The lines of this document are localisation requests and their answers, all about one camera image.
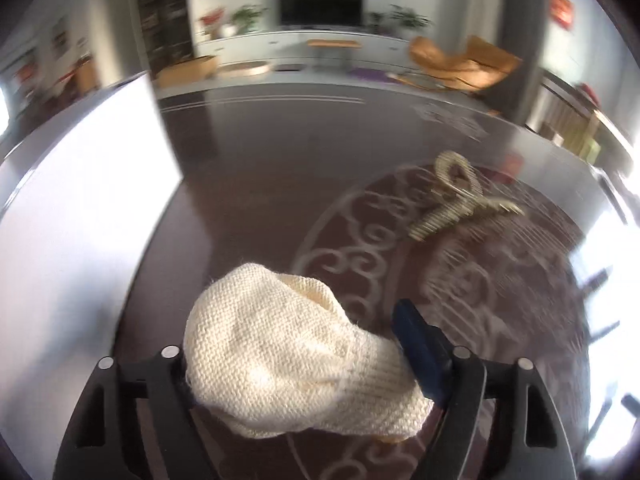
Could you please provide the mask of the cream knitted glove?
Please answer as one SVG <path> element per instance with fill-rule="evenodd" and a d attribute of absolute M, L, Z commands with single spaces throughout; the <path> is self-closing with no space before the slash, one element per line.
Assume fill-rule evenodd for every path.
<path fill-rule="evenodd" d="M 434 408 L 396 342 L 350 322 L 326 284 L 257 263 L 201 293 L 182 348 L 195 401 L 247 438 L 403 441 Z"/>

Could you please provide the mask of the white partition board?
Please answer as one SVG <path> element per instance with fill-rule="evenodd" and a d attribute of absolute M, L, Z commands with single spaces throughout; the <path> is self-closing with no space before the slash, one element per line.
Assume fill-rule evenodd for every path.
<path fill-rule="evenodd" d="M 2 162 L 1 435 L 30 478 L 52 476 L 181 178 L 145 74 L 72 105 Z"/>

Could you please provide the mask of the gold pearl hair claw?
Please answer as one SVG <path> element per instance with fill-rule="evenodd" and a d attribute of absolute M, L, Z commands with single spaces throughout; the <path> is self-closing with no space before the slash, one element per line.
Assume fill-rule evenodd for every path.
<path fill-rule="evenodd" d="M 526 215 L 512 200 L 486 196 L 475 169 L 459 153 L 440 153 L 435 159 L 434 171 L 438 206 L 408 229 L 408 237 L 415 242 L 423 242 L 429 236 L 476 218 Z"/>

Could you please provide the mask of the wooden dining chair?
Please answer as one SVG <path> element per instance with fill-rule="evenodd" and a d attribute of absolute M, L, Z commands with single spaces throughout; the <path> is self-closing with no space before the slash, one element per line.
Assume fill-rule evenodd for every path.
<path fill-rule="evenodd" d="M 634 166 L 634 147 L 590 94 L 548 70 L 542 71 L 525 125 L 538 136 L 606 172 L 628 176 Z"/>

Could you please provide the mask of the orange lounge chair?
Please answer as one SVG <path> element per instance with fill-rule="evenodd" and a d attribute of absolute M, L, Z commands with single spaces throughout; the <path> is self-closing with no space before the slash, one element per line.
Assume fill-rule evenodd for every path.
<path fill-rule="evenodd" d="M 471 93 L 503 81 L 522 62 L 516 55 L 477 36 L 469 36 L 465 50 L 458 54 L 446 53 L 431 39 L 416 37 L 409 44 L 409 56 L 418 71 L 395 75 L 397 81 L 424 90 L 439 86 Z"/>

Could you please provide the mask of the cardboard box on floor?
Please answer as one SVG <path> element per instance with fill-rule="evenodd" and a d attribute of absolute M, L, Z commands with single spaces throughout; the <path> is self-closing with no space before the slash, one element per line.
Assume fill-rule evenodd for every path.
<path fill-rule="evenodd" d="M 217 68 L 218 58 L 215 55 L 191 58 L 190 60 L 166 66 L 160 70 L 154 79 L 154 84 L 161 89 L 193 84 L 200 80 L 212 78 L 215 76 Z"/>

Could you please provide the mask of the red flowers in vase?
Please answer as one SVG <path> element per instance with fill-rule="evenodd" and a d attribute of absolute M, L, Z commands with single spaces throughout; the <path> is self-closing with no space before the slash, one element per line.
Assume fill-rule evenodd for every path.
<path fill-rule="evenodd" d="M 224 22 L 225 10 L 224 6 L 218 6 L 218 8 L 206 12 L 198 19 L 198 24 L 201 25 L 203 35 L 207 40 L 218 37 L 220 26 Z"/>

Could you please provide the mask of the white tv cabinet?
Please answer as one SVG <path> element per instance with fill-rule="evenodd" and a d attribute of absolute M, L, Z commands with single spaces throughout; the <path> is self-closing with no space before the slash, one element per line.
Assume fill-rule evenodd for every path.
<path fill-rule="evenodd" d="M 329 30 L 279 30 L 252 32 L 229 38 L 201 41 L 198 56 L 214 56 L 221 65 L 268 61 L 337 67 L 344 70 L 414 70 L 407 40 L 364 32 Z"/>

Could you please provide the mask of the green potted plant right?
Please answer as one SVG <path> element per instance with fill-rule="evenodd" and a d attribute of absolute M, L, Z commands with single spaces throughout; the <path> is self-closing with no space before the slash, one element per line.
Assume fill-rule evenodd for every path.
<path fill-rule="evenodd" d="M 425 32 L 432 24 L 429 18 L 419 14 L 413 8 L 398 6 L 398 4 L 390 6 L 390 19 L 401 32 L 415 32 L 418 35 Z"/>

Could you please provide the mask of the green potted plant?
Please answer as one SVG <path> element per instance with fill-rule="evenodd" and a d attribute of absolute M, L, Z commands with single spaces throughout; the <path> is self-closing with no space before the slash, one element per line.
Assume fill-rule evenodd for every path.
<path fill-rule="evenodd" d="M 230 18 L 231 24 L 235 27 L 235 33 L 245 35 L 256 32 L 266 12 L 267 8 L 261 4 L 243 4 L 237 8 Z"/>
<path fill-rule="evenodd" d="M 390 6 L 390 19 L 401 32 L 415 32 L 418 35 L 425 32 L 432 24 L 429 18 L 419 14 L 413 8 L 398 6 L 398 4 Z"/>

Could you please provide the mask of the green potted plant left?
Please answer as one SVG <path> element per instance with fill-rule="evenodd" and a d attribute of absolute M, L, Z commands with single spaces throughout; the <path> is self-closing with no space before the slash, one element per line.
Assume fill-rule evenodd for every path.
<path fill-rule="evenodd" d="M 237 8 L 230 18 L 231 24 L 235 27 L 235 33 L 245 35 L 256 32 L 266 12 L 267 8 L 261 4 L 243 4 Z"/>

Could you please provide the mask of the wooden bench with hairpin legs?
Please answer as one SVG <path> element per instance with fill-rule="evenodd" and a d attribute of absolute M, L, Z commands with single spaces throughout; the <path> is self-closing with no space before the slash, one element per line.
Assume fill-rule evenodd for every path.
<path fill-rule="evenodd" d="M 352 54 L 362 48 L 362 44 L 360 44 L 360 42 L 357 40 L 329 40 L 319 38 L 312 38 L 307 40 L 306 46 L 314 50 L 314 59 L 316 60 L 317 66 L 322 65 L 324 51 L 340 51 L 342 54 L 341 66 L 344 68 L 344 70 L 349 70 L 352 67 Z"/>

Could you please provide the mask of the white standing air conditioner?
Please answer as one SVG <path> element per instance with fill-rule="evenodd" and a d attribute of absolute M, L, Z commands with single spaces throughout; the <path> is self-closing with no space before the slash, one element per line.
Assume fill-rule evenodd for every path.
<path fill-rule="evenodd" d="M 465 0 L 459 47 L 466 46 L 471 36 L 490 44 L 498 40 L 504 0 Z"/>

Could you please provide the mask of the grey curtain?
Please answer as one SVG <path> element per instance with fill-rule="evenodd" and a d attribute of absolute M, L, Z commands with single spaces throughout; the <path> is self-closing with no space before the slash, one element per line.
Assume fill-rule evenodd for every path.
<path fill-rule="evenodd" d="M 503 117 L 524 125 L 541 78 L 540 63 L 547 36 L 549 0 L 504 0 L 499 46 L 521 60 L 496 87 Z"/>

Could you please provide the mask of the dark tall display cabinet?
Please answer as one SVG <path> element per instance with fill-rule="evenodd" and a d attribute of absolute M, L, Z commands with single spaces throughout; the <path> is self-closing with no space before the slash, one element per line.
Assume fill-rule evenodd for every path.
<path fill-rule="evenodd" d="M 186 0 L 137 0 L 146 59 L 156 76 L 164 68 L 193 58 Z"/>

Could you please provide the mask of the black flat television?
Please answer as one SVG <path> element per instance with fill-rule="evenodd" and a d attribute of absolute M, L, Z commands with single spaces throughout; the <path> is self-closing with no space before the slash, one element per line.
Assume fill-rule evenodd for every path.
<path fill-rule="evenodd" d="M 278 0 L 282 26 L 359 27 L 364 0 Z"/>

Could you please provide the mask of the red wall hanging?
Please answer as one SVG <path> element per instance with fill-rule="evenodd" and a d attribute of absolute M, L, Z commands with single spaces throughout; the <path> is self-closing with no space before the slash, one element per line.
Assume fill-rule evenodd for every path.
<path fill-rule="evenodd" d="M 572 29 L 575 9 L 570 0 L 549 0 L 549 12 L 553 23 L 565 30 Z"/>

